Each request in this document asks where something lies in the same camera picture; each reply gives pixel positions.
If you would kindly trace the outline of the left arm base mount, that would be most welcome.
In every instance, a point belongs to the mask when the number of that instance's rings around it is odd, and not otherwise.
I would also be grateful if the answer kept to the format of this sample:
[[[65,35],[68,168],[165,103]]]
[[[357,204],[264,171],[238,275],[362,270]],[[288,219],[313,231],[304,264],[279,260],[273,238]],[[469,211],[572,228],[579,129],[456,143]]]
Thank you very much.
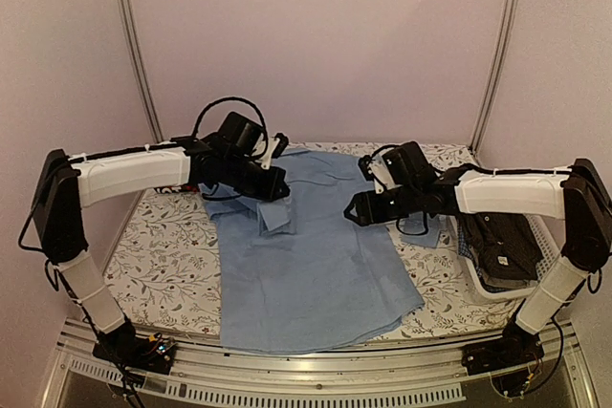
[[[93,356],[122,367],[169,375],[176,355],[176,341],[159,333],[140,337],[135,333],[103,333],[95,344]]]

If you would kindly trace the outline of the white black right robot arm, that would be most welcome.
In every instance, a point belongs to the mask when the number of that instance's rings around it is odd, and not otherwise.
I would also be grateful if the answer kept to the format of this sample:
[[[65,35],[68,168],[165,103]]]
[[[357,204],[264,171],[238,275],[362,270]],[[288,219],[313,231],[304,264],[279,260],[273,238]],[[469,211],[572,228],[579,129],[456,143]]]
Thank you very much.
[[[385,146],[358,161],[374,184],[356,193],[343,211],[366,227],[397,222],[415,213],[455,219],[492,215],[550,219],[564,224],[565,242],[543,278],[517,308],[494,346],[494,357],[515,365],[538,334],[589,275],[611,256],[611,198],[594,164],[577,159],[549,169],[487,169],[474,163],[440,170],[415,141]]]

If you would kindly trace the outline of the light blue long sleeve shirt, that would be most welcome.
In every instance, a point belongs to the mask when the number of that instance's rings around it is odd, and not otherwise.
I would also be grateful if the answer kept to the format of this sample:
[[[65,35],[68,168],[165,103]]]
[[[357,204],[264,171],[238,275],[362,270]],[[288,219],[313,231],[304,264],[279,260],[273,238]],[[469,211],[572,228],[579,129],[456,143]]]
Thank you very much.
[[[355,157],[293,149],[279,159],[289,197],[209,203],[221,266],[220,340],[262,354],[356,344],[422,309],[388,229],[343,211],[367,189]]]

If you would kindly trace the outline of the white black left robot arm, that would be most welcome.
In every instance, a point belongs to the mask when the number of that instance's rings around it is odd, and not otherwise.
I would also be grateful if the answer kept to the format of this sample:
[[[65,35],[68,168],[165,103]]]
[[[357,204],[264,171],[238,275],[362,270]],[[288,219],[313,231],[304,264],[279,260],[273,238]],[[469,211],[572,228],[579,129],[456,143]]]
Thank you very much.
[[[286,172],[274,165],[288,138],[271,135],[263,120],[229,113],[215,131],[98,153],[50,150],[17,244],[42,254],[82,308],[99,341],[122,364],[142,356],[128,315],[106,283],[90,242],[95,208],[154,188],[225,186],[237,198],[274,202],[289,196]]]

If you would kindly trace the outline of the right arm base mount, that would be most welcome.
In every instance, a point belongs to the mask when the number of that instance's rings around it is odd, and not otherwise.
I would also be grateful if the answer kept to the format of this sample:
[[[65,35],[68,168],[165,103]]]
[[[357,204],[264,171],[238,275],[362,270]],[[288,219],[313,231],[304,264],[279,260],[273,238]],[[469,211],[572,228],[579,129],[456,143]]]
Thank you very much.
[[[461,364],[468,375],[480,375],[537,361],[544,356],[539,335],[522,330],[468,344],[461,349]]]

